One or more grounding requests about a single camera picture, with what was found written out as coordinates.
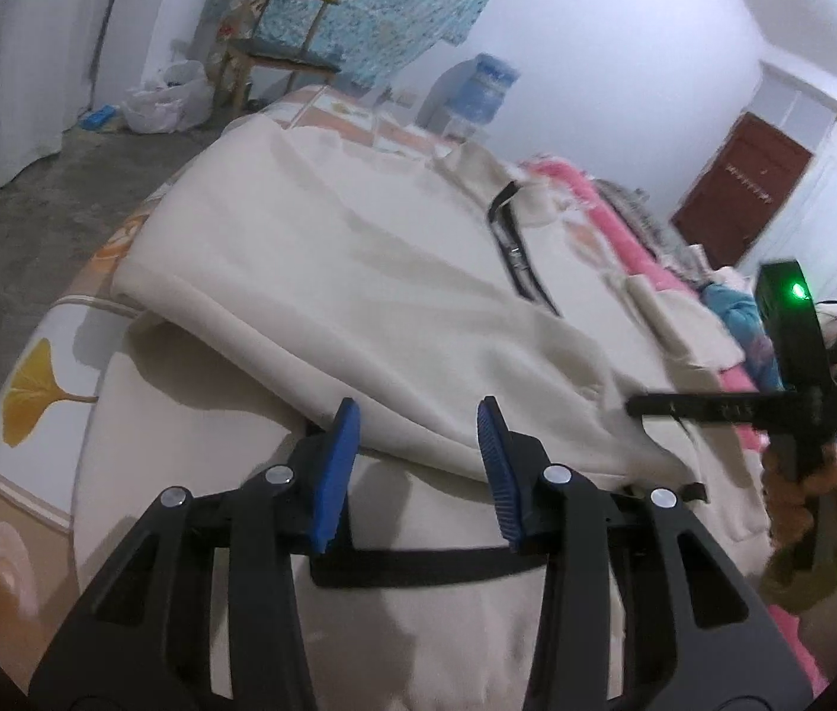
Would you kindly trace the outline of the right hand holding gripper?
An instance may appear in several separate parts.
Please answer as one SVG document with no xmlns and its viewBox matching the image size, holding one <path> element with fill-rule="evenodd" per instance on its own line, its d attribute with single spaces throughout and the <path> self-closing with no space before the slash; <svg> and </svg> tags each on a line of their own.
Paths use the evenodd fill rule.
<svg viewBox="0 0 837 711">
<path fill-rule="evenodd" d="M 836 523 L 828 532 L 826 547 L 831 554 L 837 554 L 837 444 L 823 446 L 823 467 L 802 482 L 789 480 L 784 470 L 784 462 L 795 449 L 790 438 L 772 437 L 762 454 L 762 493 L 773 547 L 781 550 L 799 544 L 818 521 L 810 504 L 833 501 Z"/>
</svg>

